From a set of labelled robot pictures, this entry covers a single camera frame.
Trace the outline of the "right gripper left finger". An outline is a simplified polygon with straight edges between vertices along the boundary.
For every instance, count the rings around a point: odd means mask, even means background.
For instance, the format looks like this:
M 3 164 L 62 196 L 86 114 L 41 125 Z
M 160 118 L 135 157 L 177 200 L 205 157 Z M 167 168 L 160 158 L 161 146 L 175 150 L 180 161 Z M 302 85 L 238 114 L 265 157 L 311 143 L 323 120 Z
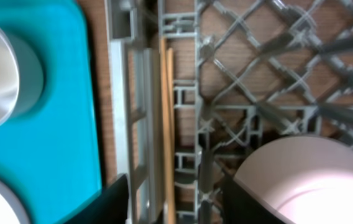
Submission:
M 66 224 L 125 224 L 129 204 L 129 184 L 125 174 L 117 179 L 91 203 L 65 220 Z

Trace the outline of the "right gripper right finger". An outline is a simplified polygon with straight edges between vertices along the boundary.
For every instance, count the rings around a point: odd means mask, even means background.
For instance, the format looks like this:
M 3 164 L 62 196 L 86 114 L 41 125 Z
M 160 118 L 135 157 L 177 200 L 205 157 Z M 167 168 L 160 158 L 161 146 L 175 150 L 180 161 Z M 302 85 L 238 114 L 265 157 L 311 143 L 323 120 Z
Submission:
M 222 183 L 222 206 L 227 224 L 285 224 L 289 219 L 258 202 L 231 176 Z

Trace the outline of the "pink bowl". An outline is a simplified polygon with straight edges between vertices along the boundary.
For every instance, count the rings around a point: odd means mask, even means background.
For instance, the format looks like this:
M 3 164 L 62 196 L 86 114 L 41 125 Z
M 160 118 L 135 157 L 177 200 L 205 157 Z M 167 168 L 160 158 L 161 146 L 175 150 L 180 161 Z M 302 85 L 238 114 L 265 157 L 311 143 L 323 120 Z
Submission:
M 274 140 L 254 151 L 234 179 L 289 223 L 353 223 L 353 150 L 339 141 Z

